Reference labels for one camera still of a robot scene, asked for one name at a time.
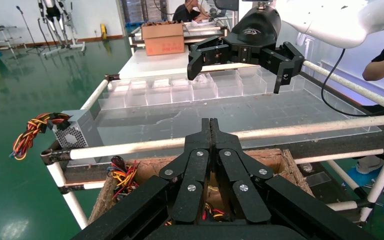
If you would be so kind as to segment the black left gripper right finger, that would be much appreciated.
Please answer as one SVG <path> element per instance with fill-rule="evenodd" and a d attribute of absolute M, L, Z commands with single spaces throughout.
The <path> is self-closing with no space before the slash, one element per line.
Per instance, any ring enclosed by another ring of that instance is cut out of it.
<path fill-rule="evenodd" d="M 267 224 L 271 213 L 259 190 L 273 171 L 247 155 L 239 137 L 220 130 L 218 120 L 210 119 L 211 169 L 220 190 L 224 209 L 234 222 L 244 220 L 247 224 Z"/>

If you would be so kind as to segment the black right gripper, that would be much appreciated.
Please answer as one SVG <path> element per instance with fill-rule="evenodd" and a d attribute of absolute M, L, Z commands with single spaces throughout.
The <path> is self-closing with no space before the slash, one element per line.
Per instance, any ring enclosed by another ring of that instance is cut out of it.
<path fill-rule="evenodd" d="M 193 81 L 203 66 L 233 63 L 260 65 L 276 75 L 273 93 L 289 85 L 305 61 L 304 56 L 290 42 L 276 47 L 281 30 L 281 18 L 271 6 L 254 7 L 225 37 L 209 37 L 190 46 L 187 78 Z"/>

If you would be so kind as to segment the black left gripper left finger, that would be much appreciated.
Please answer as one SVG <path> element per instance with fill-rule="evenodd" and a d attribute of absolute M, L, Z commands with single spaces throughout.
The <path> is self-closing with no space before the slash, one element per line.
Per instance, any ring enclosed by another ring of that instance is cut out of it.
<path fill-rule="evenodd" d="M 202 218 L 211 147 L 210 119 L 203 118 L 201 131 L 185 137 L 183 153 L 160 170 L 159 176 L 169 182 L 167 197 L 172 224 L 197 224 Z"/>

